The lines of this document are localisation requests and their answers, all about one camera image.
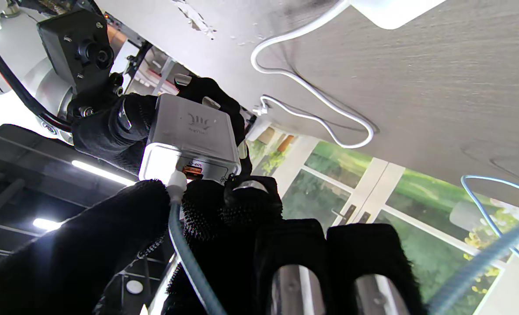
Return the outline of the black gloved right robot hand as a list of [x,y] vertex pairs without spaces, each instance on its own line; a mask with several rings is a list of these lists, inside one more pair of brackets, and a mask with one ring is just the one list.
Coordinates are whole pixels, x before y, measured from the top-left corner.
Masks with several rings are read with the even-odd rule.
[[[188,84],[176,84],[178,96],[193,102],[210,98],[230,116],[235,143],[244,143],[244,118],[239,103],[228,96],[215,80],[188,77]],[[143,150],[156,113],[157,96],[131,93],[124,95],[107,110],[72,124],[75,149],[102,159],[131,174],[138,174]]]

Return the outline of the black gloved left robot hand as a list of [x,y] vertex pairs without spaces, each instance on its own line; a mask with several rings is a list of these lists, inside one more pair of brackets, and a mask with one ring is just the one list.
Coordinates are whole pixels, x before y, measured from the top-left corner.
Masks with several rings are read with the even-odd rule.
[[[419,285],[389,224],[323,232],[315,219],[285,220],[272,177],[193,181],[182,199],[183,235],[229,315],[264,315],[275,272],[296,264],[318,277],[331,314],[356,315],[355,281],[390,279],[412,315]],[[170,197],[160,181],[125,188],[0,260],[0,315],[119,315],[107,293],[121,270],[168,240]]]

